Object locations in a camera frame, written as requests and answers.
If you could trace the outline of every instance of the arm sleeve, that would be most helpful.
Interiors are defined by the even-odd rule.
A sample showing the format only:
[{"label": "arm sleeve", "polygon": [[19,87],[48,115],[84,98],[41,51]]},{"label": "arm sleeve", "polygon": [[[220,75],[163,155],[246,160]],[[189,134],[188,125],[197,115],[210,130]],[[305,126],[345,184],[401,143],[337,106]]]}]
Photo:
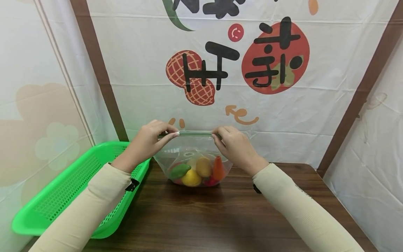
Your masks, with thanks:
[{"label": "arm sleeve", "polygon": [[364,251],[336,219],[275,164],[257,173],[253,182],[312,251]]},{"label": "arm sleeve", "polygon": [[130,185],[130,174],[105,164],[29,252],[81,251]]}]

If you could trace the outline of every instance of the green leaf graphic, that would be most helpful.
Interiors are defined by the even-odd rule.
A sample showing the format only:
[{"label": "green leaf graphic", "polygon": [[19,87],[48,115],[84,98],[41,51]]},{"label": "green leaf graphic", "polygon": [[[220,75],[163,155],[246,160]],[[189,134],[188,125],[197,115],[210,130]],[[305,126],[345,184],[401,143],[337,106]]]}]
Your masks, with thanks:
[{"label": "green leaf graphic", "polygon": [[164,3],[164,7],[166,10],[166,13],[168,14],[169,19],[176,27],[178,27],[179,29],[184,30],[184,31],[193,31],[181,23],[181,21],[178,18],[178,15],[176,14],[176,11],[174,11],[172,9],[172,6],[173,6],[172,0],[162,0],[162,2]]},{"label": "green leaf graphic", "polygon": [[[277,70],[278,74],[273,76],[272,84],[270,85],[272,87],[272,90],[276,90],[281,86],[280,83],[280,64],[277,64],[273,70]],[[289,66],[285,66],[285,81],[283,85],[285,87],[290,87],[294,84],[294,79],[295,75],[293,73],[293,70]]]}]

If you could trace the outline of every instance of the wooden table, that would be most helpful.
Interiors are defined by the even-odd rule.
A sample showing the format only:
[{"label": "wooden table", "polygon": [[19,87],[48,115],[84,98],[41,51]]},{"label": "wooden table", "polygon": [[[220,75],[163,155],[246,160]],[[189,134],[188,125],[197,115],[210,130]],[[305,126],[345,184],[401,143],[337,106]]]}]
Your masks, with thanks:
[{"label": "wooden table", "polygon": [[[278,166],[334,216],[365,251],[377,251],[309,165]],[[84,251],[310,251],[252,185],[252,179],[241,169],[232,168],[219,186],[183,187],[169,182],[153,161],[118,230],[106,239],[90,240]]]}]

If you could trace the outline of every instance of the plastic basket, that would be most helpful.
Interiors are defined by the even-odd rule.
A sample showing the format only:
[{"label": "plastic basket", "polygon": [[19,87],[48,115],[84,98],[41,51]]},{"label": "plastic basket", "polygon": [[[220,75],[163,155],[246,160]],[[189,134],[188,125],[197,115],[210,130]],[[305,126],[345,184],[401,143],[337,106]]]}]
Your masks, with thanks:
[{"label": "plastic basket", "polygon": [[[102,166],[107,162],[112,162],[126,149],[128,144],[128,142],[106,142],[89,149],[17,213],[12,222],[13,231],[21,235],[39,236],[43,234],[63,210],[87,187],[90,179]],[[150,160],[141,163],[132,172],[131,177],[141,182],[149,164]],[[95,230],[92,238],[106,238],[118,229],[138,188],[133,192],[125,193],[116,208]]]}]

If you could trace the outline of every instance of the plastic bag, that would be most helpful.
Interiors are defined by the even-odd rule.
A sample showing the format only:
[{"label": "plastic bag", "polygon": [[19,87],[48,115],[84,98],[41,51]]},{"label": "plastic bag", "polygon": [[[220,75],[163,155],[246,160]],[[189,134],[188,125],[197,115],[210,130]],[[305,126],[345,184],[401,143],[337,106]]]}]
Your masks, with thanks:
[{"label": "plastic bag", "polygon": [[175,184],[210,187],[219,184],[232,163],[217,149],[209,133],[180,135],[154,156],[165,176]]}]

